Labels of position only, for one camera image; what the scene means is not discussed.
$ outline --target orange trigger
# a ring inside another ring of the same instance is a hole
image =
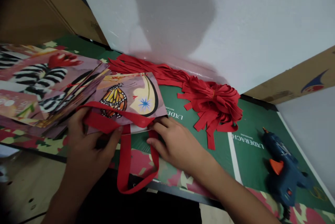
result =
[[[272,169],[275,171],[277,175],[280,174],[284,167],[284,162],[281,160],[280,162],[274,161],[273,159],[270,159],[270,164]]]

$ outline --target blue glue gun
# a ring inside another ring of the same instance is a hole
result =
[[[270,177],[267,186],[274,200],[281,203],[284,209],[289,209],[295,204],[297,186],[311,189],[312,181],[307,173],[299,170],[298,160],[280,138],[264,127],[263,130],[263,143],[273,157],[270,164],[276,174]]]

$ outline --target right hand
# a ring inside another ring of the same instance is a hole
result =
[[[147,143],[152,145],[161,157],[174,167],[194,176],[212,156],[199,144],[190,131],[173,118],[156,118],[151,129],[164,139],[164,143],[155,138],[149,138]]]

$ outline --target cardboard box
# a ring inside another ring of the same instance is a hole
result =
[[[39,44],[70,33],[44,0],[1,0],[0,42]]]
[[[86,0],[2,0],[0,41],[41,44],[78,34],[108,45]]]
[[[245,95],[279,104],[335,85],[335,46],[286,70]]]
[[[108,45],[86,0],[50,0],[50,2],[76,34]]]

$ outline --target bundle of red paper strips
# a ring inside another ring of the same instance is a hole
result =
[[[242,118],[242,110],[237,106],[240,95],[229,85],[199,80],[182,70],[176,70],[166,64],[154,64],[128,55],[120,55],[111,60],[109,69],[121,74],[152,72],[159,85],[177,86],[184,94],[178,98],[190,102],[184,107],[198,112],[199,120],[194,125],[197,131],[207,125],[208,148],[215,150],[214,132],[237,131],[237,121]]]

